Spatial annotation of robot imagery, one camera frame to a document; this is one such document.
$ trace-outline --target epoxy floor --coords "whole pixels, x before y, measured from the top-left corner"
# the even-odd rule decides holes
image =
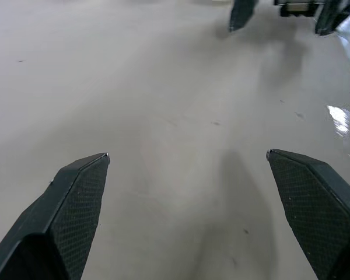
[[[315,279],[265,153],[350,184],[350,62],[262,1],[0,1],[0,241],[57,170],[109,152],[83,279]]]

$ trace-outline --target textured grip pad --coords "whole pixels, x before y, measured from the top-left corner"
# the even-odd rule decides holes
[[[270,150],[291,226],[318,279],[350,279],[350,186],[326,163]]]
[[[95,162],[76,179],[50,234],[70,280],[80,279],[99,221],[107,165]]]

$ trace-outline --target gray floor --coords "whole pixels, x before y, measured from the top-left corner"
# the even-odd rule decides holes
[[[315,279],[265,153],[350,184],[350,63],[271,2],[232,37],[228,13],[0,1],[0,240],[61,166],[109,152],[84,279]]]

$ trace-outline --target debris speck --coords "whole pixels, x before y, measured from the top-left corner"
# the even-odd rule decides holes
[[[298,117],[299,119],[301,119],[302,121],[305,120],[305,115],[303,115],[303,114],[301,114],[301,113],[297,113],[297,112],[295,112],[295,113],[296,113],[296,115],[297,115],[297,117]]]

